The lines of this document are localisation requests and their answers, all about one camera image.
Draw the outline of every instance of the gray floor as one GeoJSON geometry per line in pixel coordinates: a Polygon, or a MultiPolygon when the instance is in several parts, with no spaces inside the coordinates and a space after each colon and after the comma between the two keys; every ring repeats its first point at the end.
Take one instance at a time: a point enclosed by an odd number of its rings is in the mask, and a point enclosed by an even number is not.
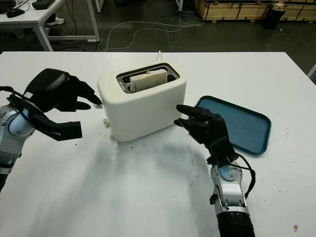
{"type": "MultiPolygon", "coordinates": [[[[190,24],[199,24],[202,21],[194,11],[192,1],[186,0],[186,12],[176,12],[176,5],[172,0],[144,0],[136,1],[129,6],[115,6],[113,0],[106,0],[102,13],[95,12],[100,36],[103,42],[99,49],[105,49],[110,30],[117,24],[126,21],[156,22],[162,18],[180,17],[190,24]]],[[[86,2],[81,0],[67,0],[71,11],[74,2],[74,18],[78,26],[78,34],[92,34],[92,27],[87,13],[86,2]]],[[[71,32],[73,22],[66,6],[57,12],[59,17],[66,19],[66,24],[56,26],[62,34],[71,32]]],[[[179,25],[179,18],[160,20],[161,23],[179,25]]],[[[109,48],[121,48],[130,45],[133,35],[134,43],[125,49],[111,51],[128,52],[227,52],[227,51],[285,51],[297,65],[307,73],[316,63],[316,24],[281,22],[275,30],[266,30],[260,22],[217,22],[205,23],[201,26],[177,27],[149,23],[126,23],[111,32],[109,48]]],[[[42,48],[31,30],[24,30],[25,37],[17,39],[15,35],[3,33],[0,39],[0,51],[42,51],[42,48]]],[[[51,35],[58,35],[52,29],[51,35]]],[[[96,43],[53,42],[54,50],[62,51],[96,51],[96,43]]]]}

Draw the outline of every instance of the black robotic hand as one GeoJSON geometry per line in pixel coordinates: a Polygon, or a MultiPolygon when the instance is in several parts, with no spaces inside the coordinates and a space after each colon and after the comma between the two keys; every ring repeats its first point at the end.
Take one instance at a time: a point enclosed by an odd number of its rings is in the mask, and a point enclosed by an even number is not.
{"type": "Polygon", "coordinates": [[[56,69],[47,68],[40,72],[27,86],[23,95],[12,91],[8,100],[18,109],[23,118],[36,130],[57,141],[81,138],[80,122],[55,123],[44,113],[54,108],[65,112],[90,109],[88,104],[77,101],[78,96],[94,104],[102,104],[87,83],[56,69]]]}
{"type": "Polygon", "coordinates": [[[205,145],[211,154],[207,159],[209,164],[222,167],[238,158],[229,141],[225,121],[219,114],[187,105],[177,105],[177,110],[189,119],[179,118],[174,121],[175,125],[184,127],[198,143],[205,145]]]}
{"type": "Polygon", "coordinates": [[[78,96],[93,104],[101,104],[87,83],[69,73],[50,68],[40,72],[26,87],[23,95],[44,113],[53,108],[65,112],[90,109],[88,104],[77,101],[78,96]]]}

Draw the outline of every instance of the wooden box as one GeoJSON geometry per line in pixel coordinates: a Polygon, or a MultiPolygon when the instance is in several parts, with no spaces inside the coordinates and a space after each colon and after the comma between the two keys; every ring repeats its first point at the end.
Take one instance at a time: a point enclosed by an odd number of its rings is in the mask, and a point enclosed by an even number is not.
{"type": "Polygon", "coordinates": [[[195,7],[203,20],[236,20],[239,3],[206,3],[195,0],[195,7]]]}
{"type": "Polygon", "coordinates": [[[238,20],[261,20],[267,8],[267,3],[242,4],[238,20]]]}
{"type": "Polygon", "coordinates": [[[297,17],[298,21],[316,21],[316,6],[305,5],[297,17]]]}
{"type": "Polygon", "coordinates": [[[285,13],[281,17],[281,21],[295,21],[300,13],[302,4],[288,4],[284,6],[285,13]]]}

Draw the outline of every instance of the white table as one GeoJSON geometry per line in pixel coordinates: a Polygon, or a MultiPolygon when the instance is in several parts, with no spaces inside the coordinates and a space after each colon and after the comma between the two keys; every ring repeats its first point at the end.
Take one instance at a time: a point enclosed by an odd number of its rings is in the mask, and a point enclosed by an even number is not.
{"type": "MultiPolygon", "coordinates": [[[[1,28],[33,28],[39,42],[42,45],[45,51],[53,51],[49,40],[94,40],[99,41],[99,33],[96,25],[92,3],[91,0],[87,0],[88,10],[92,22],[92,27],[94,31],[93,36],[53,36],[49,37],[44,27],[44,23],[54,13],[64,2],[65,0],[55,0],[55,2],[45,10],[36,10],[32,6],[32,2],[36,0],[30,0],[30,9],[24,14],[8,18],[5,14],[0,15],[0,29],[1,28]]],[[[28,9],[28,4],[21,6],[22,10],[28,9]]]]}
{"type": "MultiPolygon", "coordinates": [[[[109,70],[154,62],[156,55],[4,52],[1,84],[23,92],[38,72],[51,67],[96,89],[109,70]],[[12,70],[12,62],[19,70],[12,70]]],[[[285,53],[162,55],[188,78],[186,104],[212,95],[272,121],[267,151],[241,152],[257,173],[247,200],[256,236],[313,236],[315,85],[285,53]]],[[[28,139],[1,193],[1,237],[219,236],[209,205],[209,154],[184,129],[171,126],[118,143],[104,128],[103,110],[48,116],[56,122],[80,120],[83,138],[56,142],[36,132],[28,139]]],[[[250,177],[247,172],[243,177],[246,189],[250,177]]]]}

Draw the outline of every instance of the blue tray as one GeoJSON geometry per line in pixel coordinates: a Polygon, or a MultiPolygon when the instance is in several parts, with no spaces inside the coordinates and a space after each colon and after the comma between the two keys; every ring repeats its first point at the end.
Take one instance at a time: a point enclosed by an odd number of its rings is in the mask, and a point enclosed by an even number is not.
{"type": "Polygon", "coordinates": [[[229,140],[235,146],[254,154],[266,151],[271,130],[267,116],[212,96],[201,97],[197,106],[224,118],[229,140]]]}

